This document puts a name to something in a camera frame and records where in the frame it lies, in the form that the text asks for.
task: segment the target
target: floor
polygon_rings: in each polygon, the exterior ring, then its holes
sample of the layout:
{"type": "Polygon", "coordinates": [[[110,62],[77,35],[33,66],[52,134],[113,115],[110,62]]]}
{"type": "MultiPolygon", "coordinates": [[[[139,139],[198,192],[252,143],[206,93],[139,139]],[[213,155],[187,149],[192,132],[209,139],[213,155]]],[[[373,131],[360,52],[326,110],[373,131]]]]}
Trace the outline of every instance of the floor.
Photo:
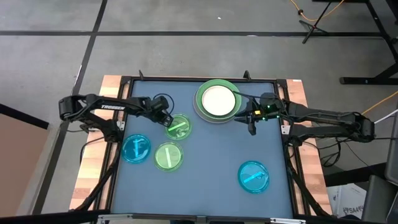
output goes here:
{"type": "MultiPolygon", "coordinates": [[[[307,17],[317,17],[325,3],[296,0],[307,17]]],[[[371,1],[388,33],[398,34],[385,1],[371,1]]],[[[101,0],[2,0],[0,30],[93,30],[101,0]]],[[[304,32],[289,0],[112,0],[108,1],[100,31],[222,30],[304,32]]],[[[319,23],[327,31],[377,32],[364,4],[343,4],[319,23]]],[[[148,37],[95,39],[88,64],[89,36],[4,35],[0,32],[0,101],[51,124],[40,158],[19,213],[31,208],[37,184],[48,164],[60,124],[57,101],[74,87],[81,65],[87,65],[79,94],[98,93],[103,75],[177,75],[252,77],[303,80],[308,105],[335,111],[362,112],[397,90],[396,86],[340,85],[341,76],[373,77],[392,65],[392,55],[378,38],[302,37],[148,37]]],[[[396,100],[368,113],[377,120],[394,110],[396,100]]],[[[69,129],[77,129],[72,124],[69,129]]],[[[392,120],[376,126],[379,137],[391,135],[392,120]]],[[[86,135],[68,133],[48,192],[44,213],[68,210],[78,172],[79,151],[86,135]]],[[[320,140],[320,146],[333,141],[320,140]]],[[[367,164],[386,161],[389,141],[350,143],[367,164]]],[[[327,155],[336,148],[322,151],[327,155]]],[[[343,145],[338,169],[362,167],[343,145]]],[[[324,169],[325,174],[335,169],[324,169]]]]}

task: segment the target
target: blue petri dish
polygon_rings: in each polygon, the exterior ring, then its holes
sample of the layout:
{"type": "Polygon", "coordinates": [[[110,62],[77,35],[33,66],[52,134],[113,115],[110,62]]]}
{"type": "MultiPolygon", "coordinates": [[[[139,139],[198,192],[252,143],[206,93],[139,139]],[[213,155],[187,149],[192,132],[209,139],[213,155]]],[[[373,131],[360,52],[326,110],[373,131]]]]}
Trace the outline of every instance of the blue petri dish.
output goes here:
{"type": "Polygon", "coordinates": [[[260,162],[247,161],[238,170],[238,181],[245,191],[262,193],[269,185],[268,170],[260,162]]]}
{"type": "Polygon", "coordinates": [[[150,141],[141,134],[129,136],[122,146],[122,157],[133,164],[144,162],[150,153],[150,141]]]}

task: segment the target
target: white plate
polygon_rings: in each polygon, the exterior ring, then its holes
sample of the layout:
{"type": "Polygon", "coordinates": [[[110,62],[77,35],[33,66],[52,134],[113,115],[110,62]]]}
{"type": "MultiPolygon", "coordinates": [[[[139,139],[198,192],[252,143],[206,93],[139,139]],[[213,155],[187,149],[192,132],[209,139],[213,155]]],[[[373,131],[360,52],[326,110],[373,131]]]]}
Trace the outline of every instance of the white plate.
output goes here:
{"type": "Polygon", "coordinates": [[[196,92],[195,95],[193,96],[193,109],[195,110],[195,112],[197,113],[197,115],[199,115],[199,117],[200,117],[201,119],[204,119],[205,121],[210,122],[210,123],[221,124],[221,123],[225,123],[225,122],[227,122],[227,121],[230,121],[230,120],[232,120],[232,119],[234,118],[233,116],[230,117],[230,118],[228,118],[228,119],[211,119],[211,118],[207,117],[207,116],[206,116],[205,114],[203,114],[203,113],[200,111],[200,109],[198,108],[198,105],[197,105],[197,103],[196,103],[197,94],[198,94],[198,92],[196,92]]]}
{"type": "Polygon", "coordinates": [[[205,110],[215,116],[224,116],[235,107],[234,93],[225,86],[212,86],[203,93],[201,103],[205,110]]]}

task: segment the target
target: black stand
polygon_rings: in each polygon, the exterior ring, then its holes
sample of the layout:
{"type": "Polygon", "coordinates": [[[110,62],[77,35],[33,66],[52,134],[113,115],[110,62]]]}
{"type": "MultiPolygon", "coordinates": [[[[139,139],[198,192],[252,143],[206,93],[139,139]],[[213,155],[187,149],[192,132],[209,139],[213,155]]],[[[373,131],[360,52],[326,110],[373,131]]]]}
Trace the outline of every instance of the black stand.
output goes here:
{"type": "Polygon", "coordinates": [[[317,21],[315,22],[314,25],[311,25],[307,22],[304,22],[302,20],[299,20],[299,23],[308,26],[308,28],[310,28],[310,32],[307,33],[307,35],[305,36],[304,40],[303,40],[303,44],[307,43],[308,38],[310,38],[311,34],[313,33],[313,31],[317,30],[320,31],[322,34],[328,34],[328,32],[324,31],[323,29],[319,29],[317,27],[319,21],[322,19],[323,15],[325,14],[326,10],[328,10],[329,6],[330,6],[331,2],[329,2],[329,4],[326,6],[326,8],[323,10],[322,14],[319,16],[319,18],[317,19],[317,21]]]}
{"type": "MultiPolygon", "coordinates": [[[[312,0],[313,2],[340,2],[341,0],[312,0]]],[[[398,4],[393,0],[386,0],[389,7],[395,16],[398,16],[398,4]]],[[[345,3],[363,3],[369,9],[369,12],[372,15],[374,23],[376,23],[377,28],[380,31],[381,37],[386,42],[388,48],[391,51],[395,64],[391,65],[389,68],[385,69],[380,74],[375,77],[340,77],[340,83],[346,85],[398,85],[398,78],[391,78],[391,76],[398,73],[398,53],[393,46],[393,41],[387,34],[384,29],[383,24],[381,23],[379,16],[374,10],[372,3],[369,0],[346,0],[345,3]]]]}
{"type": "Polygon", "coordinates": [[[327,187],[339,186],[351,183],[366,182],[371,175],[385,179],[384,172],[386,163],[371,165],[369,167],[361,167],[358,169],[341,171],[334,174],[325,175],[325,183],[327,187]]]}

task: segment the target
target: green petri dish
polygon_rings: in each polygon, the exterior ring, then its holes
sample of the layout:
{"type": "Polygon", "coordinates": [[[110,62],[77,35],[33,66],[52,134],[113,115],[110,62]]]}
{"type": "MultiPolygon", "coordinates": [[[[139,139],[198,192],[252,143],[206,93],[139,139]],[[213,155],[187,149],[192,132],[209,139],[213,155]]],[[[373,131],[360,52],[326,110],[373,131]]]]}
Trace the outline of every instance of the green petri dish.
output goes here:
{"type": "Polygon", "coordinates": [[[173,115],[173,122],[170,127],[166,127],[166,135],[173,140],[183,140],[192,131],[192,123],[184,114],[173,115]]]}
{"type": "Polygon", "coordinates": [[[181,166],[182,161],[182,148],[177,143],[163,143],[155,151],[155,165],[162,171],[175,171],[181,166]]]}
{"type": "Polygon", "coordinates": [[[235,106],[232,109],[231,112],[229,112],[228,114],[224,115],[224,116],[216,116],[213,115],[209,112],[207,112],[207,110],[205,109],[205,107],[202,104],[202,97],[203,94],[206,92],[207,89],[213,87],[213,86],[223,86],[226,87],[228,89],[230,89],[231,91],[236,91],[239,92],[238,88],[232,84],[229,81],[226,80],[222,80],[222,79],[214,79],[214,80],[210,80],[205,82],[204,84],[202,84],[202,86],[199,87],[197,93],[196,93],[196,104],[198,106],[198,109],[200,110],[200,112],[202,114],[204,114],[205,116],[211,118],[211,119],[219,119],[219,120],[226,120],[228,118],[232,118],[240,109],[241,105],[242,105],[242,96],[234,94],[235,96],[235,106]]]}

